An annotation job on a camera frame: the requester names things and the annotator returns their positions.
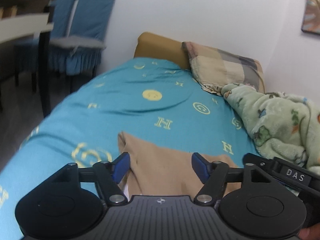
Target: beige cloth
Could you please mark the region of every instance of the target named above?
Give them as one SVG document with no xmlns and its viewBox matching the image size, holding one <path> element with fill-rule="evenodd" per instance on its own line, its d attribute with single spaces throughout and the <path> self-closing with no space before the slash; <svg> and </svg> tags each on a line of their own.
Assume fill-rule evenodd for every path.
<svg viewBox="0 0 320 240">
<path fill-rule="evenodd" d="M 131 170 L 127 175 L 129 196 L 190 195 L 193 199 L 203 184 L 191 166 L 191 153 L 158 147 L 128 133 L 118 134 L 121 153 L 130 154 Z M 209 162 L 222 161 L 236 167 L 227 155 L 202 155 Z M 240 183 L 229 183 L 225 194 L 239 189 Z"/>
</svg>

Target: yellow smiley face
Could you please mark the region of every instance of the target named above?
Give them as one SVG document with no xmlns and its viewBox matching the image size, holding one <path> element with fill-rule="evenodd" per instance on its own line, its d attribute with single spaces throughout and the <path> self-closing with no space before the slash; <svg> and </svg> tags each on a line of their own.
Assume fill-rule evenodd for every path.
<svg viewBox="0 0 320 240">
<path fill-rule="evenodd" d="M 210 114 L 209 108 L 207 108 L 204 104 L 194 102 L 193 107 L 201 114 Z"/>
<path fill-rule="evenodd" d="M 232 119 L 231 123 L 236 127 L 237 130 L 241 129 L 241 121 L 236 119 L 235 117 Z"/>
<path fill-rule="evenodd" d="M 142 96 L 150 101 L 159 101 L 162 98 L 162 94 L 156 90 L 144 90 Z"/>
</svg>

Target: blue chair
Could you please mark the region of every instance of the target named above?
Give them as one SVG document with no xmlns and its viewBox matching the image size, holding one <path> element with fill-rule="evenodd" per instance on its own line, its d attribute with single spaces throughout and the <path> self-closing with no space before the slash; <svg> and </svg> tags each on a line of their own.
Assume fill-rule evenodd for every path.
<svg viewBox="0 0 320 240">
<path fill-rule="evenodd" d="M 51 38 L 64 37 L 67 32 L 70 14 L 75 0 L 55 0 L 53 19 L 54 27 Z M 19 85 L 19 73 L 30 71 L 32 91 L 36 92 L 36 71 L 38 69 L 38 43 L 39 39 L 27 39 L 14 45 L 15 58 L 15 84 Z"/>
<path fill-rule="evenodd" d="M 114 1 L 79 0 L 69 36 L 50 40 L 49 66 L 71 76 L 70 92 L 75 75 L 87 70 L 96 74 Z"/>
</svg>

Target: black circular pad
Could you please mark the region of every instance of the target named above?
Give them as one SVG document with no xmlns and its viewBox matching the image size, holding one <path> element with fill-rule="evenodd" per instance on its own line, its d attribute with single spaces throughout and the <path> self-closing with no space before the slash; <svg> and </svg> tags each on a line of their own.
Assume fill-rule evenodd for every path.
<svg viewBox="0 0 320 240">
<path fill-rule="evenodd" d="M 283 211 L 283 204 L 274 197 L 257 196 L 247 201 L 247 209 L 260 217 L 274 217 Z"/>
<path fill-rule="evenodd" d="M 38 204 L 40 213 L 49 217 L 60 217 L 68 214 L 75 207 L 72 198 L 47 195 Z"/>
<path fill-rule="evenodd" d="M 282 239 L 296 234 L 306 217 L 305 205 L 274 183 L 252 183 L 227 194 L 219 205 L 222 219 L 253 238 Z"/>
<path fill-rule="evenodd" d="M 68 239 L 86 232 L 102 214 L 100 199 L 78 189 L 36 195 L 30 192 L 16 207 L 15 215 L 23 234 L 36 239 Z"/>
</svg>

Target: green fleece blanket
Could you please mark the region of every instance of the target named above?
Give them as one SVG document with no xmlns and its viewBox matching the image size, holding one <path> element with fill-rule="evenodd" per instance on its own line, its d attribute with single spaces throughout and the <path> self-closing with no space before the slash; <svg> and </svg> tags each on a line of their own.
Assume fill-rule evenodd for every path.
<svg viewBox="0 0 320 240">
<path fill-rule="evenodd" d="M 307 98 L 285 93 L 258 93 L 229 84 L 221 94 L 242 118 L 257 150 L 320 174 L 320 111 Z"/>
</svg>

